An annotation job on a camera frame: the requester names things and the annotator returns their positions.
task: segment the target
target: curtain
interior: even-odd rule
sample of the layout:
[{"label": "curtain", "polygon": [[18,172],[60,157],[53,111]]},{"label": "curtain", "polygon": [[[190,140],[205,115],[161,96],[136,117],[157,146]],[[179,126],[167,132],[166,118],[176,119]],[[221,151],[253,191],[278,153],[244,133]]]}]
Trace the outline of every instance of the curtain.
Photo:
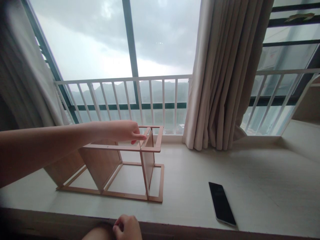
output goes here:
[{"label": "curtain", "polygon": [[182,141],[232,148],[249,105],[273,1],[202,0]]},{"label": "curtain", "polygon": [[7,1],[0,24],[0,95],[19,128],[69,124],[24,7]]}]

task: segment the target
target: smartphone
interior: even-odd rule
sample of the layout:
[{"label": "smartphone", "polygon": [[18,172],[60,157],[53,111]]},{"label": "smartphone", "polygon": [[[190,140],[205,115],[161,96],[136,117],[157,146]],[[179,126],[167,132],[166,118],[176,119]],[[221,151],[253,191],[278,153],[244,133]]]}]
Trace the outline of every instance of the smartphone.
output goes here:
[{"label": "smartphone", "polygon": [[233,217],[223,186],[209,182],[209,187],[217,220],[236,227],[237,223]]}]

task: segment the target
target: window frame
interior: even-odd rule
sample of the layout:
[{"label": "window frame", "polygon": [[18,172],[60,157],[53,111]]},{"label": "window frame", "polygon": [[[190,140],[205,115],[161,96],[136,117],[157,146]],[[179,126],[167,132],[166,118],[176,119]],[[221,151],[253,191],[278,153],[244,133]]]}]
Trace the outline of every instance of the window frame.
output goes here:
[{"label": "window frame", "polygon": [[[35,16],[33,8],[28,0],[22,0],[22,3],[25,7],[26,13],[30,20],[31,26],[35,33],[36,38],[39,42],[39,47],[42,54],[47,59],[46,62],[48,63],[54,80],[55,81],[63,81],[59,68],[54,60],[53,54],[50,50],[49,45],[45,39],[45,36],[42,32],[41,26]],[[125,19],[125,26],[126,26],[126,33],[127,33],[127,40],[128,40],[128,48],[129,48],[129,56],[130,56],[130,63],[131,63],[131,71],[132,77],[138,77],[138,65],[137,65],[137,57],[136,57],[136,49],[135,49],[135,41],[134,41],[134,32],[133,32],[133,23],[132,23],[132,15],[131,15],[131,5],[130,0],[122,0],[123,12],[124,12],[124,19]],[[314,9],[320,8],[320,3],[311,3],[311,4],[299,4],[299,5],[288,5],[288,6],[280,6],[280,7],[273,7],[272,12],[285,12],[285,11],[292,11],[292,10],[306,10],[306,9]],[[302,21],[302,19],[295,19],[291,22],[285,22],[286,18],[280,19],[270,19],[268,27],[281,27],[281,26],[296,26],[296,25],[305,25],[305,24],[314,24],[320,23],[320,15],[314,16],[312,19],[308,21]],[[301,45],[301,44],[318,44],[317,50],[315,51],[314,55],[312,56],[308,66],[306,69],[310,68],[319,68],[320,67],[320,39],[317,40],[304,40],[304,41],[288,41],[288,42],[274,42],[274,43],[264,43],[263,47],[272,47],[272,46],[293,46],[293,45]],[[296,89],[294,90],[293,94],[290,96],[287,106],[294,106],[296,105],[297,101],[299,100],[305,86],[311,80],[313,74],[304,74],[299,81]],[[133,81],[134,84],[134,93],[135,93],[135,104],[130,104],[130,108],[132,110],[139,110],[139,100],[138,100],[138,90],[137,90],[137,83]],[[77,115],[75,114],[76,108],[70,101],[70,96],[63,85],[59,86],[63,98],[66,101],[68,109],[73,117],[75,123],[79,123]],[[259,98],[257,106],[267,106],[269,103],[271,96],[262,96]],[[285,100],[286,96],[275,96],[271,106],[281,106]],[[249,107],[254,105],[256,97],[253,96],[250,98]],[[85,111],[84,105],[77,105],[80,111]],[[109,110],[118,110],[116,104],[108,104]],[[186,102],[177,103],[177,109],[185,109],[187,107]],[[89,110],[95,110],[94,105],[88,105]],[[99,105],[100,110],[106,110],[105,105]],[[150,103],[142,103],[141,104],[142,110],[149,110],[151,109]],[[165,109],[174,109],[174,103],[165,103]],[[153,103],[153,109],[163,109],[162,103]],[[119,110],[128,110],[127,104],[119,104]]]},{"label": "window frame", "polygon": [[[307,10],[320,8],[320,3],[310,3],[310,4],[298,4],[298,5],[288,5],[288,6],[280,6],[273,7],[271,12],[286,12],[292,10]],[[283,26],[297,26],[297,25],[306,25],[306,24],[314,24],[320,23],[320,15],[315,15],[312,19],[308,21],[302,21],[302,19],[295,19],[291,22],[286,22],[287,18],[279,18],[279,19],[270,19],[269,27],[283,27]],[[312,58],[310,59],[307,67],[305,69],[312,68],[320,68],[320,39],[316,40],[303,40],[303,41],[287,41],[287,42],[273,42],[273,43],[263,43],[262,47],[275,47],[275,46],[295,46],[295,45],[307,45],[307,44],[318,44],[316,51],[314,52]],[[298,102],[305,86],[313,77],[313,73],[311,74],[303,74],[296,89],[292,93],[289,98],[286,106],[295,106]],[[271,96],[260,96],[257,106],[267,106]],[[282,106],[286,96],[275,96],[271,106]],[[255,102],[256,97],[253,96],[250,98],[249,107],[252,107]]]}]

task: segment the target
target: cloudy sky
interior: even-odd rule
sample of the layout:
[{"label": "cloudy sky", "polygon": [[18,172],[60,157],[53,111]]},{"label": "cloudy sky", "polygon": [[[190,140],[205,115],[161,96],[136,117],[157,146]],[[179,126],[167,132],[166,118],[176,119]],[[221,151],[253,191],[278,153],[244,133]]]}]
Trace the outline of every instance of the cloudy sky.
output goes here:
[{"label": "cloudy sky", "polygon": [[[31,0],[64,80],[132,77],[121,0]],[[139,76],[192,74],[200,0],[131,0]]]}]

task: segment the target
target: person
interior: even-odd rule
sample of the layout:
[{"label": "person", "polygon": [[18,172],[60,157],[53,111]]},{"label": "person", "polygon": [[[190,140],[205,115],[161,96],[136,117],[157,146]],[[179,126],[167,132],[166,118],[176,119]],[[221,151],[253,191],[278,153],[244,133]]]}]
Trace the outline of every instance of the person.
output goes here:
[{"label": "person", "polygon": [[[17,181],[84,145],[103,139],[116,142],[146,140],[138,124],[129,120],[89,122],[68,126],[0,132],[0,188]],[[83,239],[141,240],[138,220],[121,215],[111,226],[102,224]]]}]

